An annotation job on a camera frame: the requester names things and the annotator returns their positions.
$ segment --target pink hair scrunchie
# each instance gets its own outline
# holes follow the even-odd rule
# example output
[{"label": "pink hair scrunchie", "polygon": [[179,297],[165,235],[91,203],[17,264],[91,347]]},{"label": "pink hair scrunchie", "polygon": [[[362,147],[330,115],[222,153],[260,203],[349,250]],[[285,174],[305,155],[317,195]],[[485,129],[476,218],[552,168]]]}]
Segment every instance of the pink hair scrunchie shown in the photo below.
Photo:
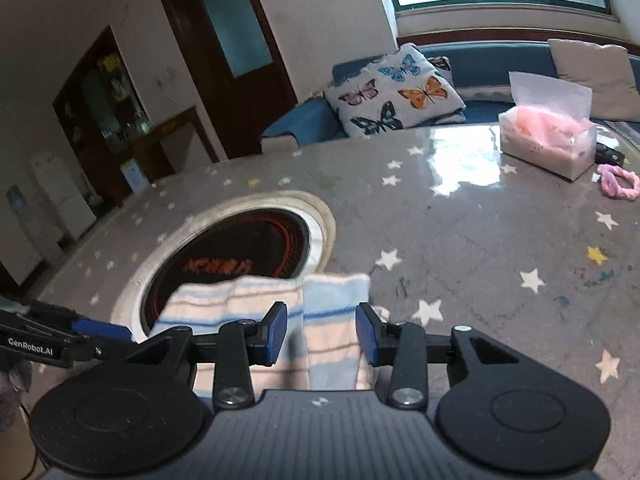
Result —
[{"label": "pink hair scrunchie", "polygon": [[[640,177],[633,171],[623,170],[619,166],[601,164],[598,166],[598,173],[602,175],[600,184],[604,194],[612,198],[626,198],[628,200],[635,200],[640,196]],[[632,187],[620,186],[616,180],[617,176],[624,178]]]}]

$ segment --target orange butterfly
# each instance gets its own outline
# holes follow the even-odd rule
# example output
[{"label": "orange butterfly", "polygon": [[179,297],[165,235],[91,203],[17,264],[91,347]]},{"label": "orange butterfly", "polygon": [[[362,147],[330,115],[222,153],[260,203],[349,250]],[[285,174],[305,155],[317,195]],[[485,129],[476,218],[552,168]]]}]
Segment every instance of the orange butterfly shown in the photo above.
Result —
[{"label": "orange butterfly", "polygon": [[425,99],[427,98],[432,104],[435,104],[436,101],[433,100],[434,97],[441,99],[449,97],[449,93],[442,87],[442,83],[433,75],[427,79],[425,88],[418,87],[415,90],[398,90],[398,93],[405,99],[409,99],[411,106],[418,109],[429,106],[429,102],[427,102],[425,106]]}]

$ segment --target black cable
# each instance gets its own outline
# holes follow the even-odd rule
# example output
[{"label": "black cable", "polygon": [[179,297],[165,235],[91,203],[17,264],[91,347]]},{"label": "black cable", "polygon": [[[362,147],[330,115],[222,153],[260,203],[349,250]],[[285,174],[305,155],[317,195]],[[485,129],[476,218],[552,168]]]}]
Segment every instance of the black cable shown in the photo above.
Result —
[{"label": "black cable", "polygon": [[[27,422],[30,420],[29,417],[29,412],[27,411],[27,409],[24,407],[24,405],[22,403],[20,403],[20,409],[24,412],[24,415],[27,418]],[[35,450],[35,446],[33,448],[33,464],[31,465],[31,470],[22,478],[20,478],[20,480],[27,480],[27,478],[29,478],[34,471],[36,471],[36,466],[38,465],[38,452]]]}]

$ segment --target white round rim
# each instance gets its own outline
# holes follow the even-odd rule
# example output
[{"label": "white round rim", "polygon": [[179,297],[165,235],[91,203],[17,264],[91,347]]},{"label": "white round rim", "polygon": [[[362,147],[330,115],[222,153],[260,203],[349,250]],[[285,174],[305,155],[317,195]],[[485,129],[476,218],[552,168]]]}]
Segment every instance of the white round rim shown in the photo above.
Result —
[{"label": "white round rim", "polygon": [[162,265],[180,248],[216,222],[258,208],[283,209],[298,215],[309,234],[309,249],[299,276],[324,269],[335,243],[335,219],[318,197],[303,191],[260,193],[223,202],[195,216],[174,231],[138,267],[125,285],[111,313],[111,322],[129,327],[137,342],[148,339],[142,323],[142,302]]}]

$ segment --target sofa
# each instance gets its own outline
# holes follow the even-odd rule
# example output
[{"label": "sofa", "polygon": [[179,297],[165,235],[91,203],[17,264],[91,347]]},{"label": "sofa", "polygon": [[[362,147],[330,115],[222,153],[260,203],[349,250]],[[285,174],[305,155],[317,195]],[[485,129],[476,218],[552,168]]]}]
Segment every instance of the sofa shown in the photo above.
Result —
[{"label": "sofa", "polygon": [[[473,41],[420,47],[425,57],[449,58],[456,91],[466,104],[466,124],[497,122],[513,107],[509,72],[558,77],[547,43],[535,41]],[[640,57],[629,56],[640,88]],[[334,80],[357,72],[375,57],[335,65]],[[624,123],[640,141],[640,123]],[[324,98],[312,98],[275,121],[262,134],[262,152],[297,149],[315,142],[346,137],[340,121]]]}]

